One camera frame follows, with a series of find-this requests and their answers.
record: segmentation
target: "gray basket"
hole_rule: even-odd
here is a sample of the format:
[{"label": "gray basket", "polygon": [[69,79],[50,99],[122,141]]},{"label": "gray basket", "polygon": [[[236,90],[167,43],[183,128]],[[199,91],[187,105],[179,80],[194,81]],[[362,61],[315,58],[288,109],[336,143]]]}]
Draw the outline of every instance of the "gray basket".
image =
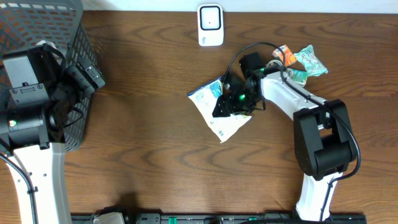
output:
[{"label": "gray basket", "polygon": [[[95,54],[81,24],[83,5],[80,0],[0,0],[0,58],[9,50],[35,45],[48,40],[64,54],[67,65],[87,55],[97,63]],[[9,101],[9,83],[5,69],[0,70],[0,110]],[[65,130],[65,150],[77,150],[82,143],[92,96],[77,104],[84,117]],[[69,114],[69,122],[80,115]]]}]

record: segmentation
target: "wood grain surface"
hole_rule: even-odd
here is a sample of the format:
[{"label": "wood grain surface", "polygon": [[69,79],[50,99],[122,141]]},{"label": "wood grain surface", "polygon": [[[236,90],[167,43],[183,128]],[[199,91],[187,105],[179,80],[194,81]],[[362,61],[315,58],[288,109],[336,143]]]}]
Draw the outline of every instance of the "wood grain surface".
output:
[{"label": "wood grain surface", "polygon": [[[187,97],[222,75],[240,48],[268,41],[294,52],[312,44],[329,73],[309,78],[306,89],[348,107],[363,164],[338,183],[331,211],[398,222],[397,15],[227,12],[219,47],[199,46],[193,12],[85,12],[83,23],[108,82],[95,94],[81,149],[67,154],[71,212],[115,204],[165,213],[292,210],[303,173],[291,120],[267,103],[220,144]],[[246,52],[254,51],[272,59],[269,47]],[[20,223],[4,164],[0,180],[0,223]]]}]

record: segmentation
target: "white wall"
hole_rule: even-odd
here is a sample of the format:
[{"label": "white wall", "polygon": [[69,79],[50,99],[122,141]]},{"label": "white wall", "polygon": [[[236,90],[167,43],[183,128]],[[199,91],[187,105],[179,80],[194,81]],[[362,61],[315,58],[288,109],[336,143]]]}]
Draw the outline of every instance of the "white wall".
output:
[{"label": "white wall", "polygon": [[196,11],[218,3],[226,12],[398,13],[398,0],[83,0],[85,10]]}]

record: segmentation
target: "orange wrapper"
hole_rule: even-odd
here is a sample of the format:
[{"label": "orange wrapper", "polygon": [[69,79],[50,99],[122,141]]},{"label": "orange wrapper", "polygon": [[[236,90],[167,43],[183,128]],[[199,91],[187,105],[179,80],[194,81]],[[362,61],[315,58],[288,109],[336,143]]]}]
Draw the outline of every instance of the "orange wrapper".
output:
[{"label": "orange wrapper", "polygon": [[[286,45],[280,46],[279,48],[282,49],[285,53],[286,66],[293,65],[297,61],[296,56],[294,56],[292,51],[290,51],[290,49]],[[282,52],[280,52],[278,49],[275,49],[273,51],[272,56],[274,56],[275,58],[279,58],[279,60],[283,61]]]}]

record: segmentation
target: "blue label on package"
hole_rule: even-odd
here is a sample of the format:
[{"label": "blue label on package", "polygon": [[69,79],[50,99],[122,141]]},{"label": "blue label on package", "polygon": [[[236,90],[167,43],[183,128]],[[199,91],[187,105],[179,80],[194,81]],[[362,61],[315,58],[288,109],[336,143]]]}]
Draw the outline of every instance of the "blue label on package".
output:
[{"label": "blue label on package", "polygon": [[211,90],[211,92],[212,92],[212,94],[214,95],[215,98],[218,98],[222,94],[221,86],[220,86],[219,82],[215,82],[215,83],[211,84],[210,85],[210,90]]}]

